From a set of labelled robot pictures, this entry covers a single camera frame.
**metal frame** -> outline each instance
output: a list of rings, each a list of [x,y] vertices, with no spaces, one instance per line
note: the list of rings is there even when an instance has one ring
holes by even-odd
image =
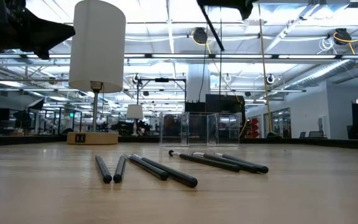
[[[136,82],[136,104],[137,104],[137,105],[139,104],[139,91],[141,91],[147,84],[149,84],[150,81],[158,82],[158,79],[160,79],[160,78],[139,78],[139,79],[137,80],[137,82]],[[187,83],[186,83],[186,79],[185,79],[185,78],[168,78],[168,79],[166,79],[166,80],[168,80],[168,82],[169,82],[169,81],[174,81],[176,84],[178,84],[177,81],[183,81],[183,82],[185,83],[185,89],[183,89],[183,88],[181,87],[181,90],[185,92],[185,101],[186,101],[186,97],[187,97]],[[143,84],[143,86],[142,86],[141,89],[139,89],[139,82],[140,82],[140,81],[147,81],[146,83]]]

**wooden table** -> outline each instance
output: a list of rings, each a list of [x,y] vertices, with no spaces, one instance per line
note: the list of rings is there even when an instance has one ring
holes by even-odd
[[[195,164],[169,157],[170,149],[219,151],[270,172]],[[102,156],[113,174],[119,156],[132,152],[186,172],[199,184],[190,189],[172,179],[163,182],[129,161],[121,184],[102,183],[94,156]],[[1,146],[0,223],[358,223],[358,150],[284,144]]]

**ceiling beam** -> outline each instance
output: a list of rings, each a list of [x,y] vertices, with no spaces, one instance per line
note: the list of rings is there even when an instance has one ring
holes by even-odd
[[[307,17],[313,15],[321,9],[319,4],[308,5],[294,21],[289,22],[286,27],[281,30],[280,33],[271,41],[271,43],[265,48],[265,53],[272,50],[282,39],[284,39],[295,27],[301,24]]]

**wooden lamp base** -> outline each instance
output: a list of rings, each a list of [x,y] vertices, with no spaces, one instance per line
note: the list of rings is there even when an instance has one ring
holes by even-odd
[[[72,132],[67,134],[67,144],[108,145],[118,143],[118,133]]]

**ceiling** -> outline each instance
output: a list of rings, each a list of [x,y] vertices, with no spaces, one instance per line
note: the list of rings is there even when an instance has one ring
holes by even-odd
[[[78,2],[77,0],[27,0],[27,8],[39,18],[72,24],[74,8]],[[195,44],[191,36],[195,27],[206,27],[205,18],[196,0],[109,0],[107,2],[117,6],[126,15],[126,54],[204,53],[205,46]],[[324,38],[328,34],[332,36],[336,28],[346,28],[353,40],[358,39],[358,8],[349,8],[347,5],[347,3],[320,6],[262,3],[260,5],[260,16],[257,5],[254,5],[252,14],[246,21],[241,20],[236,9],[210,8],[208,15],[219,35],[222,32],[222,42],[226,49],[224,54],[261,54],[261,40],[264,42],[266,54],[351,54],[348,45],[330,45],[330,40],[325,40],[323,43]],[[260,35],[259,17],[262,18],[263,39],[258,38]],[[212,34],[208,32],[208,35],[211,42],[209,44],[211,53],[220,54],[219,46]],[[69,54],[70,46],[71,40],[69,39],[53,48],[50,53]],[[353,46],[357,49],[358,42],[355,42]],[[14,53],[21,54],[22,52],[16,50]],[[28,78],[30,75],[30,78],[34,80],[53,77],[65,80],[70,72],[69,63],[70,59],[64,58],[50,60],[49,62],[36,59],[27,59],[26,62],[16,59],[0,59],[0,67],[6,69],[4,73],[0,72],[0,78]],[[124,88],[126,89],[135,88],[132,82],[135,74],[138,74],[141,78],[186,78],[190,63],[201,64],[203,62],[202,60],[187,59],[134,58],[131,59],[130,63],[126,63],[124,67]],[[285,83],[324,63],[330,62],[327,60],[268,60],[265,64],[265,72],[278,78],[276,82]],[[206,66],[208,66],[212,76],[219,75],[217,68],[220,68],[220,63],[218,59],[208,60]],[[230,87],[223,83],[223,88],[263,88],[264,67],[262,60],[228,60],[223,62],[221,70],[223,74],[229,74],[231,77],[228,82]],[[357,73],[358,71],[351,69],[349,72]],[[337,79],[345,76],[346,74],[340,74]],[[350,83],[358,85],[356,81],[348,82],[347,85],[350,85]],[[44,82],[38,83],[37,86],[34,86],[34,83],[23,84],[31,88],[69,88],[67,82],[56,84]],[[183,86],[173,82],[150,82],[147,88],[169,88],[177,89],[177,91],[170,93],[150,92],[147,97],[140,94],[143,98],[176,100],[170,101],[169,104],[165,104],[165,102],[168,102],[166,100],[160,100],[161,106],[154,106],[151,103],[152,100],[142,99],[141,103],[145,103],[147,110],[157,111],[155,108],[161,108],[159,110],[180,112],[183,109],[184,98],[181,87]],[[104,97],[110,105],[119,103],[120,108],[114,106],[111,108],[112,110],[124,112],[127,104],[136,102],[133,94],[136,94],[136,92],[106,94]],[[90,97],[80,96],[77,92],[66,92],[58,96],[67,97],[67,101],[73,102],[81,102],[84,101],[84,98]],[[57,100],[50,98],[48,101],[57,102]]]

